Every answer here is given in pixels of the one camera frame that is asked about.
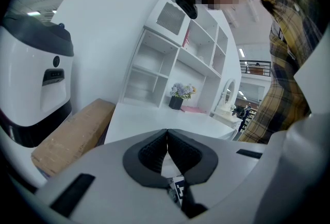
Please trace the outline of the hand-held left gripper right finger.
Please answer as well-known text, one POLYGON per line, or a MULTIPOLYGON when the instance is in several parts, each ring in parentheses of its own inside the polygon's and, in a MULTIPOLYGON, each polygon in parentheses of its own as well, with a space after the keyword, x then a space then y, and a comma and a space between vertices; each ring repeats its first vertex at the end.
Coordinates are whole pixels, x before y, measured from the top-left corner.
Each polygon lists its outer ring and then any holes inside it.
POLYGON ((193 218, 228 196, 256 166, 265 145, 167 130, 168 153, 184 177, 181 211, 193 218))

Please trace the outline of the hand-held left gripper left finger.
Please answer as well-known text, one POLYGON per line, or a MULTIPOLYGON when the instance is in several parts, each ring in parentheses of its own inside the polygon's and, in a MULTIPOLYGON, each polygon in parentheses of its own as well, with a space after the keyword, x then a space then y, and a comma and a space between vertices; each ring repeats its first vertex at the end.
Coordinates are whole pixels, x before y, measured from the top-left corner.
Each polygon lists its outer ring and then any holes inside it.
POLYGON ((36 196, 77 223, 184 223, 161 175, 166 130, 98 146, 51 177, 36 196))

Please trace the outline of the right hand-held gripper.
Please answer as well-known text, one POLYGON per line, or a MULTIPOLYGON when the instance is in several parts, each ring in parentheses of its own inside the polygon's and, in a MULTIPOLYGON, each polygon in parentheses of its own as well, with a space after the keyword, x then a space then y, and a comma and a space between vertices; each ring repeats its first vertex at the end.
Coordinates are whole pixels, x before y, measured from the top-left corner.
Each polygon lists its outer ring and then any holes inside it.
POLYGON ((286 132, 255 223, 329 223, 329 37, 296 76, 311 115, 286 132))

